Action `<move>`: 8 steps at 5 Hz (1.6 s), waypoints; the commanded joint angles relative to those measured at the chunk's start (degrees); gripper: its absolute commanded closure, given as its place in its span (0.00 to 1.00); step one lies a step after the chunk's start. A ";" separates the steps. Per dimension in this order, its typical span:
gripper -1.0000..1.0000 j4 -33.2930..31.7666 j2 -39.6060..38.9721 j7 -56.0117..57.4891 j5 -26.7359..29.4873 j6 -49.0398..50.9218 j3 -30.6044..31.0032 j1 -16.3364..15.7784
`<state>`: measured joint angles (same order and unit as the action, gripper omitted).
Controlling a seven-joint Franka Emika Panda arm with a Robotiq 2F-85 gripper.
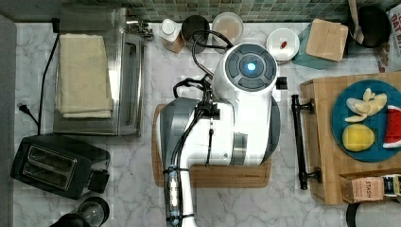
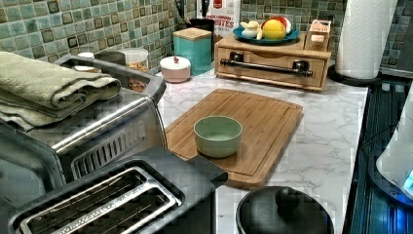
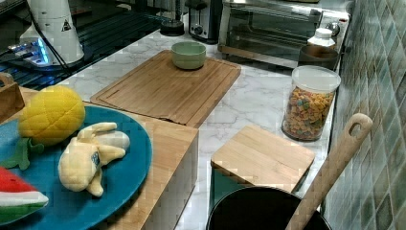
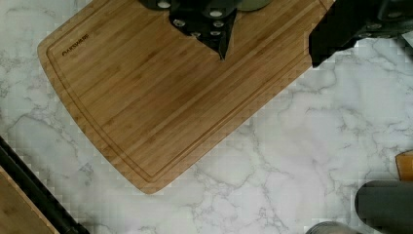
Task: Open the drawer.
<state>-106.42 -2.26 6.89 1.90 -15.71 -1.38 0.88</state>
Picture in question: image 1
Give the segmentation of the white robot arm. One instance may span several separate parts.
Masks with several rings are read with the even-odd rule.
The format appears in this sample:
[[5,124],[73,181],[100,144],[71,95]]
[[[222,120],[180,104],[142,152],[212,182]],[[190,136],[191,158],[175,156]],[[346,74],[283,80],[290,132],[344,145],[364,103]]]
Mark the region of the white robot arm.
[[196,227],[190,167],[260,166],[280,136],[280,112],[272,96],[278,66],[260,44],[237,44],[201,79],[200,100],[178,97],[156,120],[167,227]]

